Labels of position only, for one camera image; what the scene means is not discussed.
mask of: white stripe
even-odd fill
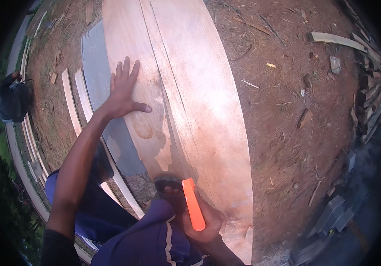
[[[209,255],[203,255],[201,261],[199,261],[199,262],[197,262],[195,264],[192,264],[190,266],[201,266],[202,264],[204,264],[204,258],[208,258],[208,257],[209,257]]]
[[[88,239],[87,237],[83,237],[81,236],[81,238],[84,240],[84,242],[87,243],[87,245],[89,245],[91,248],[93,248],[94,250],[96,251],[99,251],[99,248],[90,240]]]
[[[171,264],[171,266],[176,266],[176,262],[171,260],[171,254],[170,254],[170,250],[171,250],[171,234],[172,234],[172,230],[171,230],[171,224],[170,222],[176,217],[176,215],[174,215],[173,217],[171,217],[170,219],[168,219],[165,223],[166,223],[166,247],[165,247],[165,255],[166,255],[166,260],[168,263]]]

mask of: leg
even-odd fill
[[[55,171],[47,178],[45,190],[50,203],[57,176],[58,171]],[[99,187],[100,183],[97,160],[93,159],[87,187],[76,214],[75,232],[92,241],[105,243],[133,226],[137,219],[113,201]]]

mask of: plywood sheet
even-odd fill
[[[111,71],[125,56],[141,62],[132,98],[153,111],[124,119],[149,175],[163,170],[193,177],[203,197],[226,215],[220,232],[226,245],[250,264],[246,131],[226,53],[204,3],[105,0],[102,15]]]

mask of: wood pile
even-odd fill
[[[357,99],[354,99],[354,105],[350,109],[349,115],[354,125],[361,129],[363,144],[367,144],[376,129],[381,126],[381,53],[374,42],[369,41],[372,40],[372,37],[354,9],[346,0],[342,1],[347,14],[359,28],[363,38],[356,33],[350,34],[350,40],[328,33],[310,32],[309,40],[345,45],[356,50],[362,73],[359,77],[360,90],[357,92]]]

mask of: red dirt ground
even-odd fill
[[[41,29],[28,64],[28,76],[35,80],[34,128],[52,170],[60,167],[76,138],[60,75],[68,67],[74,99],[78,102],[73,74],[81,67],[80,39],[101,18],[101,0],[96,1],[89,26],[85,26],[86,0],[59,0],[48,20],[66,12],[70,3],[53,33],[51,29]],[[273,34],[266,35],[233,20],[232,17],[238,18],[237,12],[223,7],[220,1],[210,0],[207,4],[230,59],[244,114],[254,195],[253,263],[257,263],[279,248],[290,247],[330,184],[340,177],[343,156],[353,141],[348,110],[358,89],[359,70],[353,49],[310,44],[307,40],[310,31],[348,37],[354,30],[335,1],[230,0],[229,3],[242,11],[245,21],[264,27],[258,16],[262,14],[286,44],[283,46]],[[300,13],[288,8],[302,8],[308,22],[304,23]],[[54,67],[59,49],[63,57]],[[317,60],[310,59],[310,51],[318,55]],[[326,79],[331,55],[341,59],[341,73],[334,76],[335,80]],[[59,75],[55,85],[49,82],[51,71]],[[313,77],[313,89],[304,85],[306,74]],[[305,97],[300,95],[301,89],[306,90]],[[297,129],[305,108],[313,112],[313,119]],[[77,112],[85,125],[80,104]],[[313,205],[308,207],[317,178],[321,185]]]

